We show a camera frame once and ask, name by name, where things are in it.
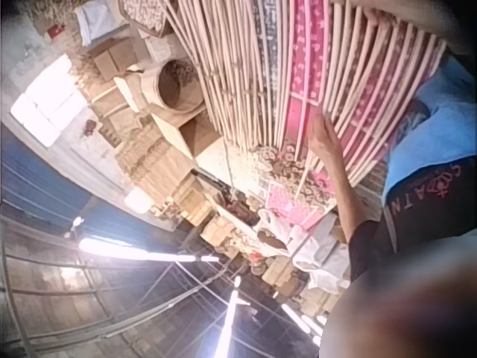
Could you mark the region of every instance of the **cardboard box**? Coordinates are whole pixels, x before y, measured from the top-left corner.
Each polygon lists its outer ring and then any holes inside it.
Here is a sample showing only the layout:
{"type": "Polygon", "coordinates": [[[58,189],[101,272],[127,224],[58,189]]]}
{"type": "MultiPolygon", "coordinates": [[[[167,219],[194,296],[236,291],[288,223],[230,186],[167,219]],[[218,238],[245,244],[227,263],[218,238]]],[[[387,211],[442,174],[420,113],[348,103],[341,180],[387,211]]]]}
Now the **cardboard box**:
{"type": "Polygon", "coordinates": [[[203,104],[192,112],[181,114],[170,113],[152,104],[150,109],[162,135],[191,159],[195,159],[220,137],[209,122],[203,104]]]}
{"type": "Polygon", "coordinates": [[[137,63],[131,38],[109,39],[94,47],[89,54],[105,81],[125,73],[129,66],[137,63]]]}

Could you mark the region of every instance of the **cardboard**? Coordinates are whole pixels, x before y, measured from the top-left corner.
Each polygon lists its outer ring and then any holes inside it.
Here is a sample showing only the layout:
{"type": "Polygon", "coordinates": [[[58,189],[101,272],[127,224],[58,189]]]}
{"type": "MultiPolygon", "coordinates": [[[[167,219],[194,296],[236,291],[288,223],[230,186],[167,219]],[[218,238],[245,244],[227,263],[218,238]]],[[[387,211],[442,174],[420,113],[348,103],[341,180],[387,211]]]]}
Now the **cardboard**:
{"type": "Polygon", "coordinates": [[[129,66],[137,63],[131,38],[109,39],[94,47],[89,54],[105,81],[125,73],[129,66]]]}

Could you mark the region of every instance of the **red object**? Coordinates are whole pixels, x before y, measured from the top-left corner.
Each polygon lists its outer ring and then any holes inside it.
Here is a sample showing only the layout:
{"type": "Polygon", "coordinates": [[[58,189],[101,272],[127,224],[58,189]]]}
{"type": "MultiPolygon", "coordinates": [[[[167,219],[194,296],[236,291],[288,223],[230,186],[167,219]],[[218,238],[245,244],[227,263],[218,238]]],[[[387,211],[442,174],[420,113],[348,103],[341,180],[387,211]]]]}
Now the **red object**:
{"type": "Polygon", "coordinates": [[[56,36],[61,34],[65,30],[65,25],[53,25],[48,29],[48,35],[51,39],[54,39],[56,36]]]}

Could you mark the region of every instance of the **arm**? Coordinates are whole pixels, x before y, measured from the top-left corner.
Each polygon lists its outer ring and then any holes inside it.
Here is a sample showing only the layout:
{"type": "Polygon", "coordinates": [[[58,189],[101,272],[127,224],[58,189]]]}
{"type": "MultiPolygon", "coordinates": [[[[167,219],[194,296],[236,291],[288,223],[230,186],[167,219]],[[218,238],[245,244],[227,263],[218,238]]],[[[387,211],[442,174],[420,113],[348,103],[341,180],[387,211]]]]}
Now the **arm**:
{"type": "Polygon", "coordinates": [[[346,241],[350,242],[355,229],[366,221],[366,217],[348,180],[339,139],[332,123],[323,116],[312,120],[309,147],[323,161],[335,187],[341,226],[346,241]]]}

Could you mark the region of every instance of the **hand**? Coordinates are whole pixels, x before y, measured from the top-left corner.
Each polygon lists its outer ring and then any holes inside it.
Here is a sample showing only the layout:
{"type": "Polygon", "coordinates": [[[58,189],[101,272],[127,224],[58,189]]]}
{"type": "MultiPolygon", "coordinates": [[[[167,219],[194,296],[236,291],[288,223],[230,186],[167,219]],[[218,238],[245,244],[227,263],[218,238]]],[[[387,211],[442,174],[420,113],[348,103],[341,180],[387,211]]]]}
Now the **hand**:
{"type": "Polygon", "coordinates": [[[309,149],[323,161],[326,169],[343,163],[343,149],[328,115],[312,119],[309,149]]]}

